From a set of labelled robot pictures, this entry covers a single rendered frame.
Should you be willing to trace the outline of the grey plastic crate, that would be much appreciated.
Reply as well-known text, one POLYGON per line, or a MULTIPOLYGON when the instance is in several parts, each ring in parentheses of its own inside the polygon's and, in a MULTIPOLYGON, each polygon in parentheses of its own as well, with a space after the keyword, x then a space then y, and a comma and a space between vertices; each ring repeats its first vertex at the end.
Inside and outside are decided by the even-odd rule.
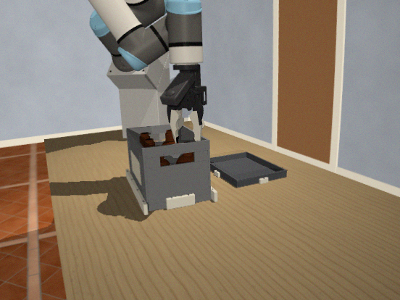
POLYGON ((165 141, 155 141, 155 146, 141 145, 141 133, 166 130, 171 130, 170 124, 126 128, 130 174, 148 204, 148 212, 167 208, 166 198, 175 196, 194 193, 195 203, 211 200, 209 139, 201 136, 200 141, 194 141, 192 129, 183 125, 178 130, 179 143, 162 145, 165 141), (194 162, 176 164, 181 155, 191 152, 194 162), (160 165, 163 156, 170 165, 160 165))

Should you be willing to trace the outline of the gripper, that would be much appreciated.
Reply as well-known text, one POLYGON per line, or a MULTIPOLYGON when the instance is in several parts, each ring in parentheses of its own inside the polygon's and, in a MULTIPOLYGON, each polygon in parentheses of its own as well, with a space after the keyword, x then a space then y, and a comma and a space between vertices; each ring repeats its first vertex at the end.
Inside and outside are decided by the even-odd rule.
POLYGON ((178 130, 183 126, 184 123, 184 118, 182 117, 182 108, 186 108, 188 111, 191 111, 193 107, 193 111, 189 117, 193 123, 194 141, 201 140, 201 132, 202 128, 204 127, 204 120, 202 117, 204 113, 203 106, 207 104, 207 87, 201 86, 201 70, 189 69, 200 69, 200 65, 173 65, 173 70, 180 70, 180 73, 193 73, 195 77, 193 85, 189 88, 179 105, 167 105, 167 116, 175 143, 178 143, 178 130))

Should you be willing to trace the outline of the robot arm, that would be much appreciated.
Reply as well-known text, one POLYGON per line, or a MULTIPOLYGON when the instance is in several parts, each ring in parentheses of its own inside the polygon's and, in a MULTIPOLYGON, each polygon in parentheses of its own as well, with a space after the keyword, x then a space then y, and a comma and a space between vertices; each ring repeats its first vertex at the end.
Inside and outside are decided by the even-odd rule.
MULTIPOLYGON (((167 52, 170 64, 203 62, 199 0, 89 2, 95 9, 90 18, 91 29, 112 55, 118 70, 140 71, 167 52), (160 17, 163 18, 149 26, 160 17)), ((160 96, 162 104, 179 105, 194 81, 193 73, 178 73, 160 96)))

